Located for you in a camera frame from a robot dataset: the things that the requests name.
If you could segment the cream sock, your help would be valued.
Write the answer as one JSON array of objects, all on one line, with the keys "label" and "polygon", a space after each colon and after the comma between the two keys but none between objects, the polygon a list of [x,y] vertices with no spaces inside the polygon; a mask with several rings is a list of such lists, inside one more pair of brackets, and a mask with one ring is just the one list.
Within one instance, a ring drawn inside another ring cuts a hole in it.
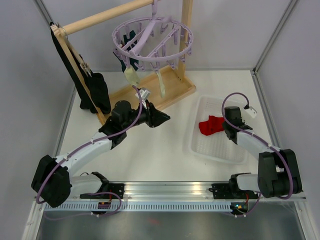
[{"label": "cream sock", "polygon": [[136,70],[130,66],[126,67],[124,70],[124,76],[125,79],[128,81],[128,83],[132,86],[138,86],[140,83],[140,77],[138,76]]},{"label": "cream sock", "polygon": [[162,98],[164,98],[165,94],[166,94],[166,88],[165,88],[165,84],[163,82],[163,77],[162,77],[162,74],[160,71],[157,71],[156,74],[158,77],[158,82],[159,82],[159,87],[160,87],[160,96]]}]

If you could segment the red sock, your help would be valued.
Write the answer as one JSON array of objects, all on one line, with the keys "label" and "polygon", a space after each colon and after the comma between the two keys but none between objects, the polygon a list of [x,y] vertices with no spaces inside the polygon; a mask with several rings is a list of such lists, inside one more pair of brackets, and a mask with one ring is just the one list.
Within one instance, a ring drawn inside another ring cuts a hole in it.
[{"label": "red sock", "polygon": [[219,133],[224,131],[223,123],[224,123],[223,117],[216,117],[214,115],[209,115],[207,121],[201,121],[198,123],[198,128],[201,132],[201,134],[205,136],[210,136],[215,133]]}]

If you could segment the purple round clip hanger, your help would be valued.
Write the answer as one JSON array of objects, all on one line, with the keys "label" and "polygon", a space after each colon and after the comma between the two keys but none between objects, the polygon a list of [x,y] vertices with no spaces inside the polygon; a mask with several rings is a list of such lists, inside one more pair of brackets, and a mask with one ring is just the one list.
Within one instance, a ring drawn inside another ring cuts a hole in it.
[{"label": "purple round clip hanger", "polygon": [[[126,34],[134,30],[136,36],[123,46]],[[186,47],[180,51],[183,32],[188,32]],[[158,16],[158,1],[151,4],[151,15],[127,20],[118,25],[113,33],[113,53],[122,58],[126,67],[136,71],[151,68],[158,72],[162,65],[173,70],[178,67],[179,58],[185,63],[186,55],[191,55],[194,36],[190,28],[169,16]]]}]

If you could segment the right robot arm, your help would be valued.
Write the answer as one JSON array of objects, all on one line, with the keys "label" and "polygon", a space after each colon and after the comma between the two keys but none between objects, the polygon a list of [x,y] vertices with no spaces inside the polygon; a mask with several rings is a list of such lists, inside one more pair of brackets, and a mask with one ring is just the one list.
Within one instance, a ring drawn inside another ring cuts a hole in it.
[{"label": "right robot arm", "polygon": [[224,108],[222,126],[229,140],[247,150],[258,162],[258,172],[236,173],[228,182],[228,192],[235,198],[246,191],[259,192],[265,198],[282,198],[299,194],[303,190],[296,154],[291,149],[280,149],[254,137],[253,129],[246,125],[238,106]]}]

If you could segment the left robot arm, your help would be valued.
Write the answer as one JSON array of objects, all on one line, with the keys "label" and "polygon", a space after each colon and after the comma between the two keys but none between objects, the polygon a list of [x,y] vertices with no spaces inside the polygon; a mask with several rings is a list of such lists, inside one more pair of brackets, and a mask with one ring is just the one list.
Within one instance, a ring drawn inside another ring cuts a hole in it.
[{"label": "left robot arm", "polygon": [[148,100],[133,109],[126,101],[118,101],[105,124],[91,140],[69,153],[51,157],[45,155],[38,163],[31,188],[37,193],[37,203],[47,203],[56,208],[68,198],[109,198],[114,193],[109,180],[101,173],[76,176],[77,171],[103,153],[117,147],[127,131],[146,124],[156,128],[170,120],[170,116],[158,110]]}]

